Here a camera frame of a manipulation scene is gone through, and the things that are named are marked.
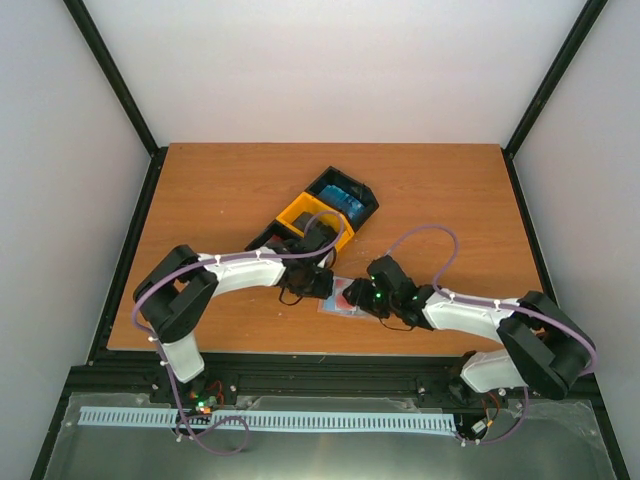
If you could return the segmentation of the pink card holder wallet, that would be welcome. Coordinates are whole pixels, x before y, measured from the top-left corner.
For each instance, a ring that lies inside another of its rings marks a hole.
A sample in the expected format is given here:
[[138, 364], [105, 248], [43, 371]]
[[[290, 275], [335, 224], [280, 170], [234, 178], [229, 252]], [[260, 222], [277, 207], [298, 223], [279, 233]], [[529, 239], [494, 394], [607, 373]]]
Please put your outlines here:
[[353, 279], [351, 278], [335, 277], [331, 296], [319, 301], [317, 311], [326, 315], [373, 320], [372, 315], [349, 304], [344, 297], [344, 290], [352, 283]]

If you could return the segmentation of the red credit card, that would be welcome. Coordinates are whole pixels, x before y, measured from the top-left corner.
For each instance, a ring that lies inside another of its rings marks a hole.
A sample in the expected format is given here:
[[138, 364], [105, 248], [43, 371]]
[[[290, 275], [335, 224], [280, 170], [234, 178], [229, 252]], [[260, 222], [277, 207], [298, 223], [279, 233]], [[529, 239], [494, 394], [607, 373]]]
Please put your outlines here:
[[351, 305], [344, 296], [353, 280], [343, 277], [335, 277], [331, 296], [322, 302], [322, 311], [331, 314], [355, 315], [358, 312], [356, 306]]

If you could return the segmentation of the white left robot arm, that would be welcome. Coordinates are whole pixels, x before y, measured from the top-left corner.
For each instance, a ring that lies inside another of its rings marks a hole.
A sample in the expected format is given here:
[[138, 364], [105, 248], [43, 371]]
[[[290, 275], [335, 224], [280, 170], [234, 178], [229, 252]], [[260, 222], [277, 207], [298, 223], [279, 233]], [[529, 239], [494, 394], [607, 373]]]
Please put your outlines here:
[[326, 299], [333, 289], [326, 261], [337, 251], [338, 237], [317, 224], [300, 239], [272, 241], [241, 253], [198, 254], [187, 245], [172, 249], [134, 291], [132, 323], [158, 344], [161, 364], [174, 375], [174, 392], [190, 403], [207, 393], [194, 330], [210, 300], [257, 287]]

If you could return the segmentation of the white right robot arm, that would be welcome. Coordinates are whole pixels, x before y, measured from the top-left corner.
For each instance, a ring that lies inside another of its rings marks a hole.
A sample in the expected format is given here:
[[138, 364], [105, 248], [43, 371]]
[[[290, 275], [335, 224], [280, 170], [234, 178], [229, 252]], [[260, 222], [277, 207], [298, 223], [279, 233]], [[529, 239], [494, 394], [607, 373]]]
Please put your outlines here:
[[411, 329], [459, 331], [500, 344], [468, 357], [451, 384], [460, 394], [529, 388], [562, 400], [593, 370], [593, 341], [541, 292], [491, 299], [416, 285], [389, 255], [374, 260], [367, 273], [344, 290], [349, 305], [378, 319], [396, 316]]

